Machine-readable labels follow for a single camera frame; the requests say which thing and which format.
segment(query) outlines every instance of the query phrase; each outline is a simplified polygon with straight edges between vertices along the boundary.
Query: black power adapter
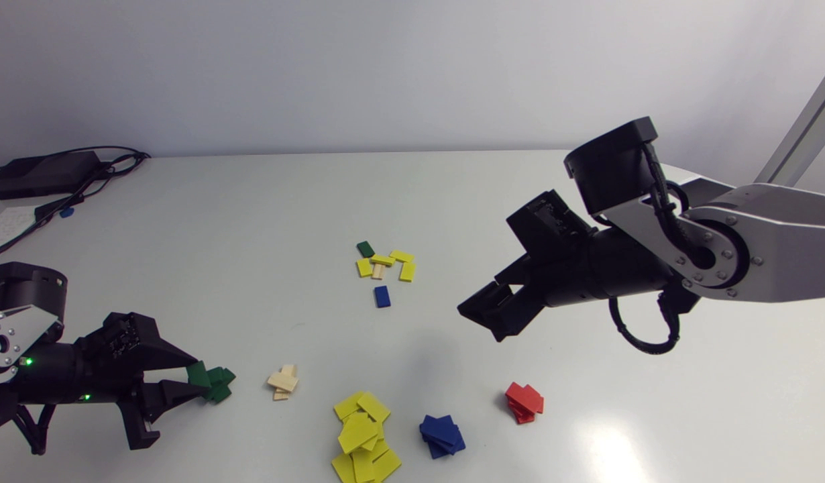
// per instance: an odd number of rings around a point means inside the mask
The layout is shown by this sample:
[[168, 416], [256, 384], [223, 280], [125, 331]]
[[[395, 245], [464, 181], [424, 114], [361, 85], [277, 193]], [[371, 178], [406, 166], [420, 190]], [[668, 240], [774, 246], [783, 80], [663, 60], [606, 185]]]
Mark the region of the black power adapter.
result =
[[0, 169], [0, 199], [75, 193], [102, 164], [93, 151], [14, 159]]

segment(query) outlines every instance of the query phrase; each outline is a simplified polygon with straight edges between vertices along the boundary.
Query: white wall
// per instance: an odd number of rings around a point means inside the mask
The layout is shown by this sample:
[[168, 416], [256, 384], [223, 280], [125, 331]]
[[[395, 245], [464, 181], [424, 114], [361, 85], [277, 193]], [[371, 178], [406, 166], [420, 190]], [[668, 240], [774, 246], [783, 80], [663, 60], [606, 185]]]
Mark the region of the white wall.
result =
[[0, 0], [0, 163], [572, 148], [651, 114], [751, 181], [825, 73], [825, 0]]

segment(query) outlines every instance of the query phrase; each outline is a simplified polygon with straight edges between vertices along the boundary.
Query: green wooden block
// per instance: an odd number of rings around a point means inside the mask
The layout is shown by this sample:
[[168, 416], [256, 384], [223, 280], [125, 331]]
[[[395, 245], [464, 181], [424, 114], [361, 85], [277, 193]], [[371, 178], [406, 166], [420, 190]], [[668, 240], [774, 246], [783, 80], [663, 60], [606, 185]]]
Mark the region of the green wooden block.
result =
[[189, 376], [189, 384], [202, 386], [204, 388], [209, 388], [212, 385], [210, 383], [210, 377], [207, 376], [207, 367], [204, 367], [204, 361], [198, 361], [186, 367], [186, 374]]
[[231, 395], [231, 389], [226, 385], [219, 385], [216, 388], [210, 389], [210, 393], [211, 400], [216, 401], [216, 403], [222, 403], [223, 400]]
[[214, 367], [213, 369], [207, 370], [207, 377], [210, 378], [210, 384], [215, 386], [225, 378], [225, 370], [222, 369], [222, 367]]
[[228, 368], [222, 370], [222, 382], [224, 382], [225, 384], [229, 384], [233, 382], [234, 379], [237, 379], [237, 375], [231, 372], [231, 370], [229, 370]]
[[368, 244], [367, 241], [362, 241], [360, 244], [356, 244], [356, 248], [360, 250], [360, 253], [366, 259], [374, 256], [374, 249], [370, 247], [370, 244]]

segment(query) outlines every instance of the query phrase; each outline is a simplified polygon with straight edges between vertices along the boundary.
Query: yellow wooden block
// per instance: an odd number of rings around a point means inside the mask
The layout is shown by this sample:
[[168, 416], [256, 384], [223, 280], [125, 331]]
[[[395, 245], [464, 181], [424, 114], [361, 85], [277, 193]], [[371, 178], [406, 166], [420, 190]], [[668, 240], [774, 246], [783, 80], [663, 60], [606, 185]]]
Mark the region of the yellow wooden block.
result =
[[376, 279], [376, 280], [382, 280], [382, 275], [383, 275], [383, 273], [385, 273], [385, 271], [386, 271], [386, 266], [385, 265], [376, 264], [376, 265], [374, 265], [374, 273], [372, 273], [370, 278], [373, 278], [373, 279]]
[[357, 449], [352, 452], [353, 473], [356, 483], [366, 483], [374, 479], [374, 462], [370, 459], [370, 451]]
[[413, 277], [415, 277], [415, 263], [412, 262], [404, 262], [400, 266], [400, 277], [398, 280], [403, 282], [412, 282]]
[[380, 456], [383, 455], [386, 451], [389, 450], [388, 443], [386, 443], [385, 439], [379, 439], [378, 442], [374, 445], [374, 448], [370, 450], [370, 459], [372, 461], [376, 461]]
[[394, 451], [389, 449], [374, 462], [375, 483], [382, 483], [383, 480], [388, 478], [389, 474], [393, 474], [398, 468], [400, 468], [400, 458]]
[[376, 447], [376, 442], [379, 441], [379, 435], [375, 434], [373, 438], [370, 438], [366, 442], [362, 443], [360, 449], [364, 449], [365, 451], [373, 451], [374, 447]]
[[354, 423], [356, 421], [369, 421], [370, 416], [363, 411], [357, 411], [356, 413], [352, 413], [352, 415], [347, 416], [346, 418], [342, 419], [341, 421], [344, 422], [344, 425], [348, 425]]
[[392, 257], [384, 257], [384, 256], [372, 256], [370, 257], [370, 261], [373, 263], [379, 263], [380, 265], [385, 266], [393, 266], [394, 259]]
[[335, 414], [338, 416], [338, 419], [344, 419], [347, 416], [352, 415], [352, 413], [356, 413], [358, 411], [358, 404], [356, 404], [356, 401], [362, 397], [362, 394], [364, 394], [364, 392], [359, 391], [335, 405]]
[[361, 259], [356, 262], [356, 267], [360, 269], [360, 278], [370, 277], [372, 274], [372, 267], [370, 267], [370, 260]]
[[353, 459], [350, 455], [341, 453], [340, 455], [335, 456], [335, 459], [332, 460], [332, 468], [335, 468], [335, 473], [338, 474], [338, 478], [341, 480], [341, 483], [356, 483], [356, 476], [353, 470]]
[[370, 420], [357, 421], [344, 426], [338, 437], [338, 443], [342, 451], [350, 453], [373, 437], [376, 437], [376, 423]]
[[401, 252], [400, 250], [392, 250], [392, 253], [388, 254], [388, 256], [392, 257], [395, 260], [402, 261], [407, 263], [415, 259], [415, 256], [411, 256], [406, 252]]
[[299, 382], [299, 379], [296, 379], [296, 377], [288, 376], [280, 372], [274, 372], [269, 376], [269, 379], [266, 379], [266, 383], [270, 386], [284, 389], [287, 392], [293, 392], [297, 382]]
[[371, 416], [373, 420], [381, 424], [392, 413], [388, 410], [388, 407], [383, 406], [380, 400], [373, 394], [370, 394], [370, 392], [362, 394], [362, 397], [360, 397], [356, 403], [364, 412]]
[[[286, 376], [296, 377], [296, 365], [285, 364], [281, 366], [281, 373]], [[281, 388], [275, 388], [275, 394], [272, 395], [272, 400], [288, 400], [288, 398], [290, 398], [290, 392]]]

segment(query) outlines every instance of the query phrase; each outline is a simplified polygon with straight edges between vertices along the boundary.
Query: stack of yellow blocks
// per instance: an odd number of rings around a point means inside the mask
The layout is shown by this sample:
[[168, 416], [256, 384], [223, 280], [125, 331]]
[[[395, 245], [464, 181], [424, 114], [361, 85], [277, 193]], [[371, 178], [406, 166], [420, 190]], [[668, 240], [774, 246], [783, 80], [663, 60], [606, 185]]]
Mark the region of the stack of yellow blocks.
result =
[[338, 437], [342, 452], [332, 466], [342, 483], [382, 483], [400, 467], [382, 432], [391, 411], [373, 394], [357, 392], [336, 404], [335, 414], [344, 427]]

